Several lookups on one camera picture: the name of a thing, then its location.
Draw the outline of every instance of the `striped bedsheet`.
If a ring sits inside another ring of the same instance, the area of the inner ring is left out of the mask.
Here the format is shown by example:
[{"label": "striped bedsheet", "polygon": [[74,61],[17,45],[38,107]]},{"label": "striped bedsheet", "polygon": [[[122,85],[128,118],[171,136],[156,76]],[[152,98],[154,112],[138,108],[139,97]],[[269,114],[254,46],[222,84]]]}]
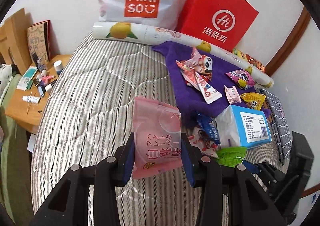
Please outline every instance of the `striped bedsheet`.
[{"label": "striped bedsheet", "polygon": [[[135,96],[175,105],[164,57],[150,46],[94,40],[90,33],[64,68],[43,112],[31,168],[34,212],[72,164],[97,164],[126,143],[133,131]],[[274,139],[249,150],[246,159],[287,169],[278,162]],[[195,225],[200,192],[190,187],[183,167],[131,179],[116,188],[121,225]],[[223,206],[223,225],[228,225],[226,197]],[[93,186],[88,225],[93,225]]]}]

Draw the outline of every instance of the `blue tissue box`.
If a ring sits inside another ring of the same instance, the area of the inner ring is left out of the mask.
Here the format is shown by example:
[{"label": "blue tissue box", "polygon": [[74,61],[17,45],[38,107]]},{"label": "blue tissue box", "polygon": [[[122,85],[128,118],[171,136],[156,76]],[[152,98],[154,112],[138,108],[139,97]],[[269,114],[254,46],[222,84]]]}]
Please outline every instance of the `blue tissue box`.
[{"label": "blue tissue box", "polygon": [[228,106],[216,117],[221,148],[255,148],[271,142],[266,116],[262,111]]}]

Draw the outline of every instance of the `yellow snack bag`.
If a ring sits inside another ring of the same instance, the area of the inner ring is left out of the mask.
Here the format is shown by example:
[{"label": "yellow snack bag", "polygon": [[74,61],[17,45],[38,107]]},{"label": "yellow snack bag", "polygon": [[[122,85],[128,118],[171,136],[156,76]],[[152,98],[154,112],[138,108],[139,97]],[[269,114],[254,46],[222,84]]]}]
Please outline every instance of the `yellow snack bag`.
[{"label": "yellow snack bag", "polygon": [[241,94],[240,97],[251,109],[260,110],[266,96],[260,93],[248,92]]}]

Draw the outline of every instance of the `purple cloth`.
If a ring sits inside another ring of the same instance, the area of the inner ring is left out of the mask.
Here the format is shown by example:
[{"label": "purple cloth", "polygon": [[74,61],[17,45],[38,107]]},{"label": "purple cloth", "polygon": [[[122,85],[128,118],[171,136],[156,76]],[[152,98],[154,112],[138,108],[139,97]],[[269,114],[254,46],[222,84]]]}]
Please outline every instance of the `purple cloth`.
[{"label": "purple cloth", "polygon": [[[256,92],[254,87],[247,90],[240,89],[228,76],[225,75],[226,72],[239,70],[239,67],[200,50],[199,52],[201,54],[212,58],[212,80],[209,84],[222,94],[220,99],[212,102],[211,104],[207,104],[201,92],[186,85],[185,79],[175,62],[176,60],[183,61],[190,59],[192,48],[183,44],[167,41],[153,46],[152,49],[161,53],[165,57],[165,62],[176,98],[176,105],[181,112],[182,122],[187,127],[193,128],[196,125],[197,112],[215,118],[230,105],[226,97],[224,86],[236,86],[239,95],[246,92]],[[247,108],[247,105],[244,102],[235,103],[234,105]]]}]

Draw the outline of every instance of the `green snack package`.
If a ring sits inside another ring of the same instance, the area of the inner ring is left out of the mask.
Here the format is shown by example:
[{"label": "green snack package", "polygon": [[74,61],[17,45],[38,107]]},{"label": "green snack package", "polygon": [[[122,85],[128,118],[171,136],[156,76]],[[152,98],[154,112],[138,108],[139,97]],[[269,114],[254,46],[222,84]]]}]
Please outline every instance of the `green snack package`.
[{"label": "green snack package", "polygon": [[247,153],[246,147],[232,147],[216,151],[219,159],[217,162],[220,165],[235,167],[241,164],[244,160],[245,154]]}]

